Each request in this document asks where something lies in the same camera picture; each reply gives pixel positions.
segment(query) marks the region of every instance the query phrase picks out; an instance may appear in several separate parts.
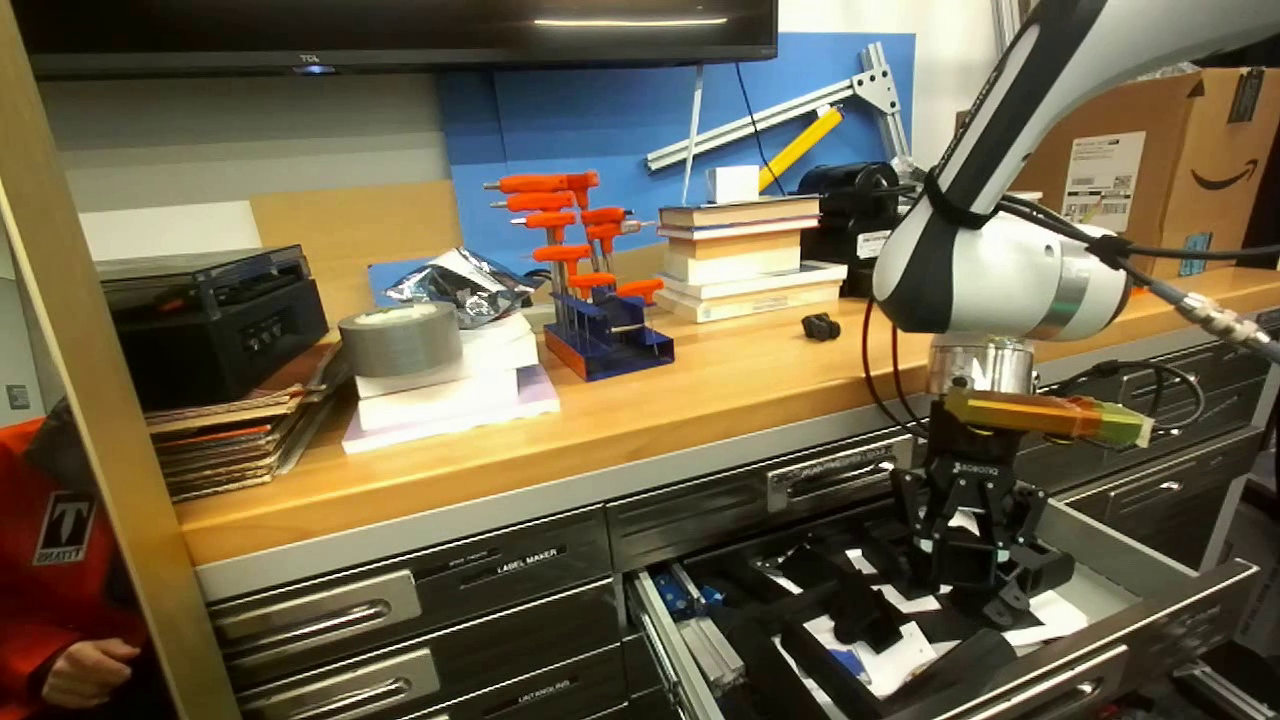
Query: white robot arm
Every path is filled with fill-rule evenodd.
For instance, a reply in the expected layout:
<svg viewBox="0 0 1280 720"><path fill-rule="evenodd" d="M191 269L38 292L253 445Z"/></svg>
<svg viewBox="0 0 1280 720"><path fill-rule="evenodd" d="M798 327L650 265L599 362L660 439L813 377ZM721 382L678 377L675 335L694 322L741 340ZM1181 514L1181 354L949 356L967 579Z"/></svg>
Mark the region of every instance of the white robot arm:
<svg viewBox="0 0 1280 720"><path fill-rule="evenodd" d="M998 212L1043 133L1087 96L1280 33L1280 0L1039 0L933 190L877 259L877 300L902 332L1090 335L1124 272L1074 241Z"/></svg>

